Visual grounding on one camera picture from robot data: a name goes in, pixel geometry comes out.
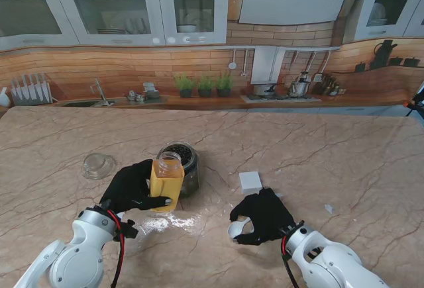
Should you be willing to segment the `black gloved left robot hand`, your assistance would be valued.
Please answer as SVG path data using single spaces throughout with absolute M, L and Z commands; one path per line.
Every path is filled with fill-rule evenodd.
M 115 214 L 131 209 L 150 210 L 172 204 L 169 197 L 151 197 L 147 181 L 152 171 L 152 159 L 121 168 L 104 192 L 100 205 Z

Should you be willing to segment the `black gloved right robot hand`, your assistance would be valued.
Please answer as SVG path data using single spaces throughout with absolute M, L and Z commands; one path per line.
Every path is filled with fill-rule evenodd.
M 273 189 L 262 188 L 259 193 L 247 195 L 230 213 L 230 221 L 240 216 L 251 219 L 253 232 L 235 237 L 237 244 L 258 246 L 269 240 L 284 237 L 296 223 Z

